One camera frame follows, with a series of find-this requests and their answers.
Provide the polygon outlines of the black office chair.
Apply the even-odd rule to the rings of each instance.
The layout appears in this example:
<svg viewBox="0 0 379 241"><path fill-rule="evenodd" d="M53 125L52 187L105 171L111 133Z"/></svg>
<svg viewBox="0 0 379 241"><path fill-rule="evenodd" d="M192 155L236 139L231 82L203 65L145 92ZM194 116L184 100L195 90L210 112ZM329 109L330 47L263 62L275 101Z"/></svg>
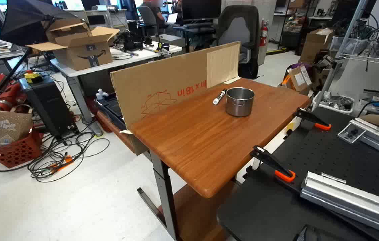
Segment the black office chair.
<svg viewBox="0 0 379 241"><path fill-rule="evenodd" d="M239 43L238 76L258 76L259 18L254 6L227 6L218 18L216 43Z"/></svg>

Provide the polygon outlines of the black box with emergency button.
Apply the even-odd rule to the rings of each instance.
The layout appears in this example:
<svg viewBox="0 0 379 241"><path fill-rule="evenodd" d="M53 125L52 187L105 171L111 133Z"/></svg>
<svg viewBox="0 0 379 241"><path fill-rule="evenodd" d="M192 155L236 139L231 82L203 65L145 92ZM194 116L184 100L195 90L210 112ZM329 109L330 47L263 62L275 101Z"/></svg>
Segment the black box with emergency button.
<svg viewBox="0 0 379 241"><path fill-rule="evenodd" d="M18 84L29 105L52 137L61 139L64 135L76 131L73 118L49 77L41 74L38 81L33 82L21 78Z"/></svg>

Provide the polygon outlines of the far orange-handled clamp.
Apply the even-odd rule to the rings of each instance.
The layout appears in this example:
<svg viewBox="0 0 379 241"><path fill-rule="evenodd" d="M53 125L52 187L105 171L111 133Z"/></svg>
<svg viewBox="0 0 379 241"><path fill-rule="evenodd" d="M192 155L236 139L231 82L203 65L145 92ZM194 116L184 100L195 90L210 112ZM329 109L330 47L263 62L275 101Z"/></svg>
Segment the far orange-handled clamp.
<svg viewBox="0 0 379 241"><path fill-rule="evenodd" d="M295 112L295 116L301 120L306 120L310 121L313 124L313 126L318 131L322 132L329 132L331 129L330 124L323 122L322 120L319 120L317 116L314 116L313 113L309 113L306 110L298 109Z"/></svg>

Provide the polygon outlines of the black foam mat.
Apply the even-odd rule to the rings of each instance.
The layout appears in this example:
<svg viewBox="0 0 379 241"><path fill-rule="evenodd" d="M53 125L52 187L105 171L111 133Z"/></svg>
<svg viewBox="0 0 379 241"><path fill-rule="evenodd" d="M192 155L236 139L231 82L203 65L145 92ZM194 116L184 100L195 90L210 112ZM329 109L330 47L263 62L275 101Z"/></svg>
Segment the black foam mat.
<svg viewBox="0 0 379 241"><path fill-rule="evenodd" d="M236 241L379 241L379 149L356 121L314 113L274 152L250 156L259 168L218 210Z"/></svg>

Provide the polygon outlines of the white grey desk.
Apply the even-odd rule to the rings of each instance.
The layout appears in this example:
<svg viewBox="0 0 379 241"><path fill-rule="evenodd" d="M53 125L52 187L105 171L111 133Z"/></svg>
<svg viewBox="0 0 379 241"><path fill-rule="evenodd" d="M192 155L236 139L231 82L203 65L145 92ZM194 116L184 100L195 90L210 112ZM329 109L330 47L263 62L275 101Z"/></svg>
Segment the white grey desk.
<svg viewBox="0 0 379 241"><path fill-rule="evenodd" d="M65 78L65 82L73 96L73 100L78 108L81 121L85 125L92 122L92 114L85 104L85 93L81 88L81 80L92 76L108 76L113 70L136 66L140 64L156 61L164 57L180 54L183 52L181 47L169 46L167 50L157 50L156 46L144 47L143 50L136 50L132 53L123 53L120 50L112 49L112 62L100 65L96 68L88 68L84 70L73 70L57 60L52 60L50 65Z"/></svg>

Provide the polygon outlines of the brown paper bag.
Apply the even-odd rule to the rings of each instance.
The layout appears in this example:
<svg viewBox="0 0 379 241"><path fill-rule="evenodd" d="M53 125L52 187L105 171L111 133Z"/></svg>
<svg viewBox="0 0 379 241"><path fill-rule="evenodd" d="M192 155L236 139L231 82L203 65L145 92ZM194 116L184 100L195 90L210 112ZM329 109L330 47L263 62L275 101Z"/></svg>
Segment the brown paper bag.
<svg viewBox="0 0 379 241"><path fill-rule="evenodd" d="M5 147L23 139L31 129L33 109L27 105L21 105L9 112L0 110L0 147Z"/></svg>

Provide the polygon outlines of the near aluminium extrusion rail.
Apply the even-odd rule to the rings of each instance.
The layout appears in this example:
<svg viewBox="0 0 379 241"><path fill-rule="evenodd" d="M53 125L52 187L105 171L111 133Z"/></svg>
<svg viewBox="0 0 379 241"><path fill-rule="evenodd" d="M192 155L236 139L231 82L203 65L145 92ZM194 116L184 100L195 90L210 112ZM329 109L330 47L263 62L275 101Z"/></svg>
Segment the near aluminium extrusion rail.
<svg viewBox="0 0 379 241"><path fill-rule="evenodd" d="M307 172L299 197L379 231L379 196Z"/></svg>

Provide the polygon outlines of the wooden table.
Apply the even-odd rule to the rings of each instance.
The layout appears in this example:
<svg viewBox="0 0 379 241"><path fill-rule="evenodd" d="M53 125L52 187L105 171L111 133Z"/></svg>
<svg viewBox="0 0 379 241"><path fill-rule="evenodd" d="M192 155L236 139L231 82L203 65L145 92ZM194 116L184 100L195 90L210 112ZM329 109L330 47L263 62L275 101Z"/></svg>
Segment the wooden table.
<svg viewBox="0 0 379 241"><path fill-rule="evenodd" d="M214 106L219 89L145 116L128 126L152 164L160 201L143 201L175 241L222 240L216 210L234 189L231 180L255 147L266 145L309 100L287 89L240 80L254 93L251 114L235 118Z"/></svg>

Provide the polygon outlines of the large cardboard panel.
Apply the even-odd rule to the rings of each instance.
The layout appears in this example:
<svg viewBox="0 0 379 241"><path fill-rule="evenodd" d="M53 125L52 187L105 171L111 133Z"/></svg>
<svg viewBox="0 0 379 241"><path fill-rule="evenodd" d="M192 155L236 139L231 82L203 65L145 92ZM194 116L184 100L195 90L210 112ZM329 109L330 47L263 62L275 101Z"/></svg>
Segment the large cardboard panel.
<svg viewBox="0 0 379 241"><path fill-rule="evenodd" d="M125 128L235 80L239 47L231 42L112 72L111 84Z"/></svg>

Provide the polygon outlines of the silver metal cup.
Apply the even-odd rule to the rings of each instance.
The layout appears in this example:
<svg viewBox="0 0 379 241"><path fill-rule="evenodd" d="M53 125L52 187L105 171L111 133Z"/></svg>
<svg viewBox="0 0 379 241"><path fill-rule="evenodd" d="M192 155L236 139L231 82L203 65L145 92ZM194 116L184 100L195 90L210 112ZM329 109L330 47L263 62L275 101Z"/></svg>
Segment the silver metal cup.
<svg viewBox="0 0 379 241"><path fill-rule="evenodd" d="M252 108L254 92L246 88L231 88L226 90L224 112L235 118L248 117Z"/></svg>

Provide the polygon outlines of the orange-handled clamp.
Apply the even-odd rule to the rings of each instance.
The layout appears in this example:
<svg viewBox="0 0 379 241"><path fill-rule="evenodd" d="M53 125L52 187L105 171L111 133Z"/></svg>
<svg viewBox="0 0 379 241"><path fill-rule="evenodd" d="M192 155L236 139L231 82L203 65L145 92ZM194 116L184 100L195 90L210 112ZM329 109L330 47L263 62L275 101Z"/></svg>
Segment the orange-handled clamp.
<svg viewBox="0 0 379 241"><path fill-rule="evenodd" d="M331 129L330 124L323 122L322 120L319 120L317 116L314 116L313 113L309 113L306 110L298 109L295 112L295 116L301 120L306 120L310 121L313 124L313 126L318 131L322 132L329 132Z"/></svg>
<svg viewBox="0 0 379 241"><path fill-rule="evenodd" d="M270 155L267 151L265 151L260 147L254 147L250 152L250 156L260 161L262 164L267 165L273 169L273 176L285 183L285 184L293 184L295 180L295 173L286 169L273 155Z"/></svg>

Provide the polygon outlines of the near orange-handled clamp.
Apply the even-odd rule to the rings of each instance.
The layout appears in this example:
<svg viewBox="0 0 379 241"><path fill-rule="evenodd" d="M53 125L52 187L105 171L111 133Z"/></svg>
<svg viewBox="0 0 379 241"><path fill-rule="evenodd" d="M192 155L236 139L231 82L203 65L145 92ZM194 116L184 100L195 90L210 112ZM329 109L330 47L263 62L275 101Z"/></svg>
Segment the near orange-handled clamp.
<svg viewBox="0 0 379 241"><path fill-rule="evenodd" d="M285 183L285 184L293 184L295 180L295 173L286 169L273 155L270 155L267 151L265 151L260 147L254 147L250 152L250 156L260 161L262 164L267 165L273 169L273 176Z"/></svg>

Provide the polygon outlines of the red fire extinguisher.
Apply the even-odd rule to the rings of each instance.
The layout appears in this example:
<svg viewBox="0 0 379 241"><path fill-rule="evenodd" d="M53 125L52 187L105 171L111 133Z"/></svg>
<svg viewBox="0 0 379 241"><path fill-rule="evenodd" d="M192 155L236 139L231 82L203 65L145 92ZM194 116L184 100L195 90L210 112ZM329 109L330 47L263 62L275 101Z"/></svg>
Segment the red fire extinguisher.
<svg viewBox="0 0 379 241"><path fill-rule="evenodd" d="M259 46L263 47L267 43L267 22L262 21L259 34Z"/></svg>

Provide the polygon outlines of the red plastic basket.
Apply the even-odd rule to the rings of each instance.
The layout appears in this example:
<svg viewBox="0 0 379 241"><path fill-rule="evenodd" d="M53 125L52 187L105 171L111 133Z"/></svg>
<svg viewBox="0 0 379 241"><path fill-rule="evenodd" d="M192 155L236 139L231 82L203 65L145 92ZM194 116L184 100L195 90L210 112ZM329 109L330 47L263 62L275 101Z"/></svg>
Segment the red plastic basket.
<svg viewBox="0 0 379 241"><path fill-rule="evenodd" d="M41 155L42 135L33 131L26 137L0 147L0 164L10 169L37 159Z"/></svg>

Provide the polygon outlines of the small cardboard box with label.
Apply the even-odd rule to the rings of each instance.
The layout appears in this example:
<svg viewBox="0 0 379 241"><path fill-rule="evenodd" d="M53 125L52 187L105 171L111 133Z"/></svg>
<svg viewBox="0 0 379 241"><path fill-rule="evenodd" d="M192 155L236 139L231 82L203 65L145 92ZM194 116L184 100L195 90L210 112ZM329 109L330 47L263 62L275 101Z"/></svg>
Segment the small cardboard box with label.
<svg viewBox="0 0 379 241"><path fill-rule="evenodd" d="M307 72L303 66L295 66L293 69L286 70L286 74L285 74L281 85L286 89L290 89L290 90L294 90L299 94L306 96L310 90L311 81L310 81Z"/></svg>

